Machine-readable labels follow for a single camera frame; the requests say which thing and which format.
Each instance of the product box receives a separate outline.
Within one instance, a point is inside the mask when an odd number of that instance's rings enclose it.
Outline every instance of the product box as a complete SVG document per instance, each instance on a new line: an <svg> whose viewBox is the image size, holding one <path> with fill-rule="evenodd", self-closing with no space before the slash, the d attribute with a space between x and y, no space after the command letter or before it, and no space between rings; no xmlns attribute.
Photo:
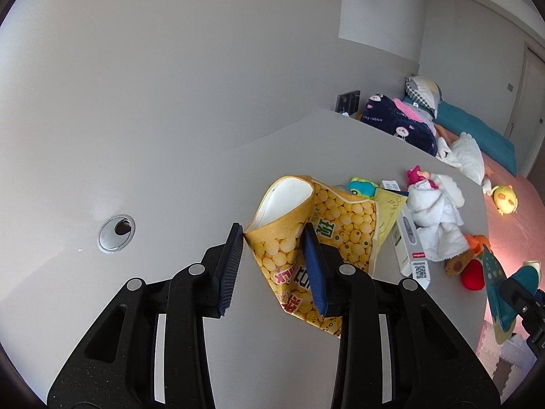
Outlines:
<svg viewBox="0 0 545 409"><path fill-rule="evenodd" d="M380 186L382 189L388 189L389 191L398 191L401 192L399 184L397 184L396 180L388 181L388 180L382 180L380 183Z"/></svg>
<svg viewBox="0 0 545 409"><path fill-rule="evenodd" d="M430 269L407 206L403 206L390 233L400 272L426 289L430 284Z"/></svg>

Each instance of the yellow package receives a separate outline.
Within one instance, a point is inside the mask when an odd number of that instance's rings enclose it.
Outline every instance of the yellow package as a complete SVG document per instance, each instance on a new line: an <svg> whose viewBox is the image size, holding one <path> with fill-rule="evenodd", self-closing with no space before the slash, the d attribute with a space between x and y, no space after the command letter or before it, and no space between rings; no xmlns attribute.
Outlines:
<svg viewBox="0 0 545 409"><path fill-rule="evenodd" d="M374 200L380 205L380 225L378 228L377 253L381 249L386 237L390 234L393 224L407 203L407 197L377 187Z"/></svg>
<svg viewBox="0 0 545 409"><path fill-rule="evenodd" d="M373 274L379 211L373 200L348 194L308 176L283 177L263 198L245 238L284 310L334 335L340 317L323 318L314 306L300 249L311 222L321 243L339 249L345 263Z"/></svg>

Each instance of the doorway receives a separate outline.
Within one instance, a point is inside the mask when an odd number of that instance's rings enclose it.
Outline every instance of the doorway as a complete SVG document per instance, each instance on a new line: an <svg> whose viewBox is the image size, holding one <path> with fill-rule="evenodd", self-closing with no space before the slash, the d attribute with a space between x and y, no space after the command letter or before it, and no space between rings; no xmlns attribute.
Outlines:
<svg viewBox="0 0 545 409"><path fill-rule="evenodd" d="M540 195L541 201L545 204L545 146L541 146L541 151L533 165L528 181L533 184Z"/></svg>
<svg viewBox="0 0 545 409"><path fill-rule="evenodd" d="M518 172L524 177L528 176L545 136L544 110L545 62L527 47L520 89L507 135L515 148Z"/></svg>

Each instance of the wall switch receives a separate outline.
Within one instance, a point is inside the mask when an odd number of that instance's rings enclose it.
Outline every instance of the wall switch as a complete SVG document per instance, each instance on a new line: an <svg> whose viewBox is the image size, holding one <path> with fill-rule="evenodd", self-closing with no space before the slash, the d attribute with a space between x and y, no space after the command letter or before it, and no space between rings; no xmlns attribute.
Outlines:
<svg viewBox="0 0 545 409"><path fill-rule="evenodd" d="M346 94L337 95L335 111L339 114L347 113L349 116L358 111L360 105L360 91L354 90Z"/></svg>

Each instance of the pink plush toy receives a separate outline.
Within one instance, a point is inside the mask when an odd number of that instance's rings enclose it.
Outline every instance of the pink plush toy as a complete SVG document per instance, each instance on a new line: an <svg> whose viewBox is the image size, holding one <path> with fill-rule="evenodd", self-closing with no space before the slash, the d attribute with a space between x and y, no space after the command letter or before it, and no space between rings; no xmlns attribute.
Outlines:
<svg viewBox="0 0 545 409"><path fill-rule="evenodd" d="M415 166L413 170L407 170L407 178L409 179L409 183L407 184L407 187L418 183L422 180L428 180L430 182L430 186L434 189L438 189L439 187L437 184L435 184L432 180L430 180L430 173L426 170L420 170L420 166Z"/></svg>

